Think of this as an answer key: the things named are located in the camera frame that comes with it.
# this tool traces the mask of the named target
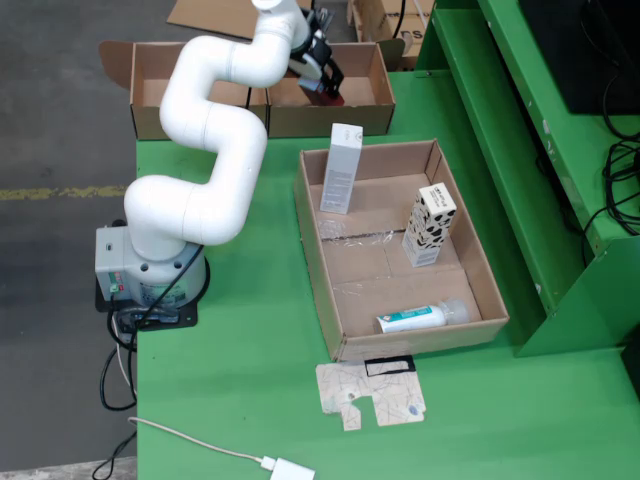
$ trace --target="cardboard sheet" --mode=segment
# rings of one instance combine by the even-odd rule
[[[317,219],[341,222],[344,236],[404,230],[409,221],[412,203],[407,202],[421,187],[429,185],[424,173],[391,178],[356,181],[351,193],[348,215],[320,212],[322,185],[312,185],[311,199],[318,211]]]
[[[385,374],[407,368],[405,361],[366,365],[329,363],[316,367],[322,411],[342,417],[345,431],[360,430],[362,415],[352,402],[371,397],[381,427],[422,422],[427,408],[416,372]]]
[[[269,137],[329,136],[334,123],[358,125],[365,135],[389,130],[395,98],[375,43],[331,44],[344,80],[343,106],[312,105],[291,74],[268,89]]]
[[[119,86],[130,90],[129,104],[136,136],[140,140],[163,140],[160,104],[184,43],[132,43],[107,40],[100,44],[104,71]],[[209,99],[244,107],[249,88],[216,82]],[[249,110],[267,122],[267,91],[251,90]]]
[[[407,0],[396,39],[391,37],[400,18],[401,0],[349,0],[347,19],[355,25],[358,41],[378,42],[389,71],[412,70],[434,3],[434,0]]]
[[[449,298],[464,301],[472,322],[482,320],[462,268],[334,284],[333,294],[347,337],[378,333],[378,315],[437,305]]]
[[[298,0],[298,5],[310,8],[311,0]],[[258,11],[251,0],[178,0],[167,22],[253,38],[257,20]]]

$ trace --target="concrete floor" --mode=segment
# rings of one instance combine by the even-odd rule
[[[317,2],[336,11],[334,42],[355,41],[345,1]],[[112,342],[93,307],[94,231],[123,217],[135,172],[128,96],[98,44],[199,34],[165,23],[174,2],[0,0],[0,472],[95,461],[131,431],[98,397]],[[0,478],[75,478],[20,475]]]

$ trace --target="white robotic arm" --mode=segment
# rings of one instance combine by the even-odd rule
[[[207,100],[225,80],[266,88],[286,73],[292,50],[310,29],[295,0],[252,0],[260,12],[253,43],[217,37],[188,42],[162,99],[160,120],[178,144],[217,152],[209,182],[151,175],[129,187],[125,212],[134,250],[151,261],[176,257],[186,242],[218,245],[244,226],[267,144],[248,110]]]
[[[213,84],[225,80],[266,88],[289,67],[318,82],[329,96],[339,95],[342,73],[324,41],[332,15],[310,11],[305,18],[295,0],[252,2],[259,11],[253,43],[206,36],[188,42],[160,106],[169,138],[217,152],[209,181],[199,185],[161,175],[142,177],[125,195],[128,225],[96,231],[102,297],[96,297],[96,306],[115,309],[119,319],[130,315],[123,323],[135,322],[136,309],[152,305],[165,308],[154,313],[161,322],[188,321],[188,313],[176,312],[197,300],[207,285],[199,246],[228,242],[247,219],[267,132],[250,111],[209,101]]]

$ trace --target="yellow floor line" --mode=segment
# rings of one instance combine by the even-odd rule
[[[8,200],[47,200],[57,197],[91,198],[122,197],[126,185],[110,185],[107,187],[86,188],[19,188],[16,190],[0,189],[0,201]]]

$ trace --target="white charger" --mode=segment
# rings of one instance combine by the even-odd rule
[[[310,468],[279,458],[263,457],[260,466],[270,470],[271,480],[313,480],[316,472]]]
[[[227,450],[226,448],[217,447],[215,445],[205,443],[202,440],[190,437],[189,435],[179,432],[178,430],[174,430],[173,428],[165,427],[164,425],[152,422],[150,420],[145,420],[144,418],[129,417],[128,421],[133,425],[136,425],[137,423],[143,423],[145,425],[170,433],[171,435],[175,435],[176,437],[183,438],[189,442],[195,443],[196,445],[200,445],[201,447],[208,448],[209,450],[213,450],[215,452],[224,453],[226,455],[233,455],[234,457],[239,458],[246,458],[247,460],[253,460],[254,462],[259,463],[260,466],[265,470],[273,472],[271,474],[271,480],[313,480],[313,477],[316,474],[315,470],[311,470],[310,468],[303,467],[302,465],[289,462],[288,460],[284,460],[282,458],[274,460],[273,458],[267,456],[264,456],[262,458],[254,457],[253,455],[249,455],[247,453],[234,452],[233,450]]]

